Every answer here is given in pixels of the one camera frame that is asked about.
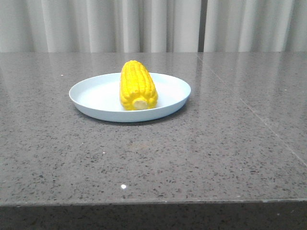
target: speckled countertop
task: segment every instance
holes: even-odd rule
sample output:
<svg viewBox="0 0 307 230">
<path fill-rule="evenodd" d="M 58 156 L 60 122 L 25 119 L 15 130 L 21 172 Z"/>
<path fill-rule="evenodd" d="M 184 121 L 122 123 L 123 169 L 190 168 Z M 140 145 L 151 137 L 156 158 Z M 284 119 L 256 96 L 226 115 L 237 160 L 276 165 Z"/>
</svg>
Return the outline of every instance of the speckled countertop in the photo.
<svg viewBox="0 0 307 230">
<path fill-rule="evenodd" d="M 141 123 L 69 89 L 136 59 L 192 88 Z M 2 53 L 0 206 L 307 200 L 307 53 Z"/>
</svg>

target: yellow corn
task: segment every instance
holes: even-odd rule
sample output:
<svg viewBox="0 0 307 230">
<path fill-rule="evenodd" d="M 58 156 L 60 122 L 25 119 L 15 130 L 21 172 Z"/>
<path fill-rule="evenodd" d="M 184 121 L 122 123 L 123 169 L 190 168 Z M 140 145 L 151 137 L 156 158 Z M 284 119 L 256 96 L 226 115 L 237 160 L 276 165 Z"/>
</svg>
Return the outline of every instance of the yellow corn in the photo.
<svg viewBox="0 0 307 230">
<path fill-rule="evenodd" d="M 135 60 L 124 64 L 120 76 L 120 102 L 125 110 L 152 109 L 158 93 L 146 67 Z"/>
</svg>

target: curtain fold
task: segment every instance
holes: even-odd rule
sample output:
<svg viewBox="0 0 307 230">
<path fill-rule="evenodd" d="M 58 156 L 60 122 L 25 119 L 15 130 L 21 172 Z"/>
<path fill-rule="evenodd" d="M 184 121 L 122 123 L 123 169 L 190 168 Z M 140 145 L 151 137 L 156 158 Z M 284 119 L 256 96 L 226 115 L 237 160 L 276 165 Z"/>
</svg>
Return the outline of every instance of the curtain fold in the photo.
<svg viewBox="0 0 307 230">
<path fill-rule="evenodd" d="M 307 51 L 306 11 L 307 0 L 0 0 L 0 52 Z"/>
</svg>

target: white plate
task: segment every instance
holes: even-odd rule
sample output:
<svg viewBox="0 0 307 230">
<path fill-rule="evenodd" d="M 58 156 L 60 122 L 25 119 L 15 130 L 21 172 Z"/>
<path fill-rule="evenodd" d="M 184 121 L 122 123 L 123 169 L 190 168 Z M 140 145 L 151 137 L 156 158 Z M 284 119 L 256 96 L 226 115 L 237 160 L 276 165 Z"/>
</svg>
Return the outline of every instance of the white plate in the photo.
<svg viewBox="0 0 307 230">
<path fill-rule="evenodd" d="M 119 100 L 120 73 L 85 79 L 75 84 L 69 96 L 82 113 L 114 122 L 139 122 L 158 119 L 180 109 L 191 93 L 183 80 L 160 73 L 150 73 L 158 92 L 154 109 L 125 111 Z"/>
</svg>

